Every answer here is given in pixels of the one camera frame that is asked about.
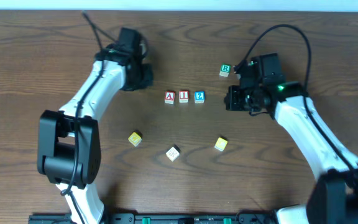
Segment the red letter A block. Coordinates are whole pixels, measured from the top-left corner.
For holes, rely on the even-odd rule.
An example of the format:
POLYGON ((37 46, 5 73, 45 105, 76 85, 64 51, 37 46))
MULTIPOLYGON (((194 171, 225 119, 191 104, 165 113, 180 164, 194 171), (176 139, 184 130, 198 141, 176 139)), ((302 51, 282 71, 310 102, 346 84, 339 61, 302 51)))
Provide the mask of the red letter A block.
POLYGON ((164 102, 166 104, 173 105, 175 103, 175 92, 174 91, 166 91, 164 96, 164 102))

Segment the blue number 2 block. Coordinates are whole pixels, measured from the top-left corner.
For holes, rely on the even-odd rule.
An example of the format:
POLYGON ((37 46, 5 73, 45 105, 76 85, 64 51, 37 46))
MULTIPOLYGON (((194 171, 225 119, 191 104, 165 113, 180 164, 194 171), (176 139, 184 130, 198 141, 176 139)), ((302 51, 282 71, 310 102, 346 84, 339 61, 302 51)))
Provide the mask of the blue number 2 block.
POLYGON ((204 91, 196 91, 194 100, 196 104, 204 103, 205 101, 205 93, 204 91))

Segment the red letter I block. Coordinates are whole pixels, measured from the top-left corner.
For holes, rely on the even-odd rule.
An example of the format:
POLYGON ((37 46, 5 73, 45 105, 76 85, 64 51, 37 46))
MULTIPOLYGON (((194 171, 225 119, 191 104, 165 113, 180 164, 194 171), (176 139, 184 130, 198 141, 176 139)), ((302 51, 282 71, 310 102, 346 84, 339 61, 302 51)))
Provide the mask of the red letter I block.
POLYGON ((189 102, 189 91, 188 90, 181 90, 179 91, 179 102, 180 103, 187 103, 189 102))

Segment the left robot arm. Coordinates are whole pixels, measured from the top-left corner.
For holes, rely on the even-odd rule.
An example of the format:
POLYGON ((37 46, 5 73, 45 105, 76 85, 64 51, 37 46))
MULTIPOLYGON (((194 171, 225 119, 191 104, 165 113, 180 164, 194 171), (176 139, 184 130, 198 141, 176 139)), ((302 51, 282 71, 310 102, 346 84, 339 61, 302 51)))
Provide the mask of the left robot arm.
POLYGON ((58 187, 71 210, 68 223, 106 223, 105 206, 95 184, 101 165, 99 122, 114 95, 152 84, 144 63, 147 41, 123 27, 117 41, 101 46, 89 77, 59 110, 45 110, 39 120, 37 170, 58 187))

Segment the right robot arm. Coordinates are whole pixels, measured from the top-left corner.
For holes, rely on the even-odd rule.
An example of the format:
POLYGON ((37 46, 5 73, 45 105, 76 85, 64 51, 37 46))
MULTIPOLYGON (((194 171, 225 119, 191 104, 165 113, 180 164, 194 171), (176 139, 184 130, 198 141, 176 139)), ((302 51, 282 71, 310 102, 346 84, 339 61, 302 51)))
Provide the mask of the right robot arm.
POLYGON ((239 84, 224 99, 229 111, 268 114, 294 140, 316 180, 304 205, 275 212, 276 223, 358 223, 358 157, 316 111, 299 82, 287 82, 277 54, 234 66, 239 84))

